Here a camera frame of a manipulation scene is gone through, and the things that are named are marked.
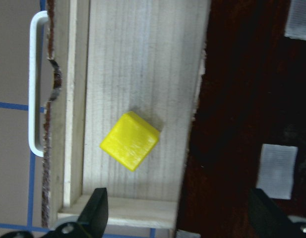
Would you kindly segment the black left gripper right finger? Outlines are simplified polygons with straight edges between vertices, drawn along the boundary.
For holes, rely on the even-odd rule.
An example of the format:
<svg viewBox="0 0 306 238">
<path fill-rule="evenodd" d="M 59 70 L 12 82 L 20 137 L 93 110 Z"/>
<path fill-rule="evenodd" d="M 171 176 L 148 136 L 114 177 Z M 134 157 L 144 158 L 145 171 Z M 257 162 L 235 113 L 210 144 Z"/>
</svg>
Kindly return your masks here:
<svg viewBox="0 0 306 238">
<path fill-rule="evenodd" d="M 306 218 L 286 215 L 260 188 L 249 192 L 248 220 L 260 238 L 306 238 Z"/>
</svg>

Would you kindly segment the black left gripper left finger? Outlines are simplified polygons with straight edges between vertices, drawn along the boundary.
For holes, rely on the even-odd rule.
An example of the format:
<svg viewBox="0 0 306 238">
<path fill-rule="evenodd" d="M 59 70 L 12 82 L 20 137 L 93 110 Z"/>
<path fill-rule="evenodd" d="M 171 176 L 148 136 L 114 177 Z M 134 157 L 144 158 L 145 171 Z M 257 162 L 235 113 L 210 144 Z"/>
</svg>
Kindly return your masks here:
<svg viewBox="0 0 306 238">
<path fill-rule="evenodd" d="M 109 217 L 106 188 L 97 188 L 75 222 L 66 222 L 47 233 L 49 238 L 101 238 Z"/>
</svg>

